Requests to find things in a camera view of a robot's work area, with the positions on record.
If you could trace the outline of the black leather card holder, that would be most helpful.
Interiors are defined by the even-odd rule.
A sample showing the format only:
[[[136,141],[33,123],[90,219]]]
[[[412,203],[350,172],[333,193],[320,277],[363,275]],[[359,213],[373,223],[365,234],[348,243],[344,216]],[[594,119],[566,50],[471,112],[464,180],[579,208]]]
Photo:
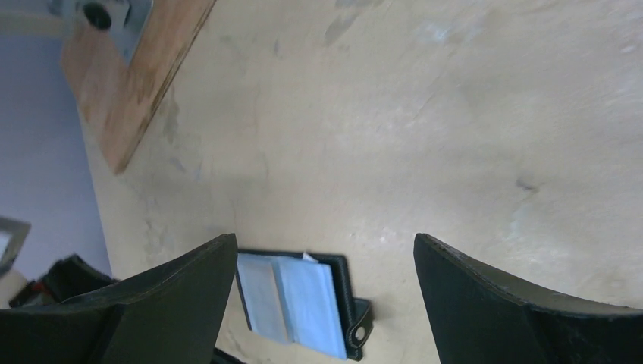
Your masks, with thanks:
[[[370,300],[354,296],[345,256],[242,249],[236,281],[252,332],[336,359],[363,359],[374,314]]]

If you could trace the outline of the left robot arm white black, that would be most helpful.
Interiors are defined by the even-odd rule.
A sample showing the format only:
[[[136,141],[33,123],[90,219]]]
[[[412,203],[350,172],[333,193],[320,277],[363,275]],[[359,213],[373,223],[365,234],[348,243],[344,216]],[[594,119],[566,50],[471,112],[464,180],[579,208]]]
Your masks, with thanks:
[[[101,273],[74,254],[60,259],[39,279],[28,281],[27,285],[11,296],[8,307],[46,306],[62,303],[118,282]]]

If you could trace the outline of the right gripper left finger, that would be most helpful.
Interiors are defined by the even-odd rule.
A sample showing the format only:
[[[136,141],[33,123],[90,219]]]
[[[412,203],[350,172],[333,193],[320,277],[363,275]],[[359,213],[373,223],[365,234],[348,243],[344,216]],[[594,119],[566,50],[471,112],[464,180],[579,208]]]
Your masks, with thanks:
[[[223,234],[62,303],[1,312],[3,363],[208,363],[237,264]]]

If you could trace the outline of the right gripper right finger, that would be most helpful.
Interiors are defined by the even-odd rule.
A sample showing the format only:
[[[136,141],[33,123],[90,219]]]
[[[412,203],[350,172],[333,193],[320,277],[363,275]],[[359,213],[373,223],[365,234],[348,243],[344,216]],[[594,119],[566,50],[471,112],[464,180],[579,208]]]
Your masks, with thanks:
[[[417,234],[414,261],[442,363],[640,363],[642,311],[533,284]]]

